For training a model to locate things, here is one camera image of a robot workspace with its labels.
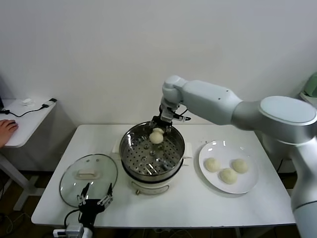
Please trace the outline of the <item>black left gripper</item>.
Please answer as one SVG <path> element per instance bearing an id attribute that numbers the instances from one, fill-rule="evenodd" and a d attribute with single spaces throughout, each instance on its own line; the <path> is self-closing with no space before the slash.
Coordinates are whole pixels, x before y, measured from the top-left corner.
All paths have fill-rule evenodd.
<path id="1" fill-rule="evenodd" d="M 110 183 L 105 197 L 100 201 L 98 199 L 87 199 L 86 195 L 89 190 L 90 183 L 88 182 L 86 186 L 82 189 L 81 193 L 77 195 L 77 201 L 79 204 L 79 211 L 81 212 L 81 217 L 79 219 L 80 223 L 94 223 L 97 215 L 105 211 L 104 205 L 110 205 L 113 201 L 113 187 Z"/>

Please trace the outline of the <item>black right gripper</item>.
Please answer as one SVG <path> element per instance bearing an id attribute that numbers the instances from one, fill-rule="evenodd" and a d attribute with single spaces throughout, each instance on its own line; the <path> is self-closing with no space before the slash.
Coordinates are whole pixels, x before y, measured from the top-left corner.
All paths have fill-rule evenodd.
<path id="1" fill-rule="evenodd" d="M 153 116 L 153 120 L 150 121 L 149 123 L 150 128 L 155 128 L 155 127 L 165 127 L 164 128 L 164 133 L 170 133 L 172 130 L 172 122 L 166 122 L 163 121 L 160 116 Z"/>

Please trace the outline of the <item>bare person hand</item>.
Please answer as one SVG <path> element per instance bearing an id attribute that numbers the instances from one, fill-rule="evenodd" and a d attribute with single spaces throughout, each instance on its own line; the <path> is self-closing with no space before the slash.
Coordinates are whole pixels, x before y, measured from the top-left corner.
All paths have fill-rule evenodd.
<path id="1" fill-rule="evenodd" d="M 15 120 L 0 121 L 0 147 L 4 147 L 18 129 L 18 124 Z"/>

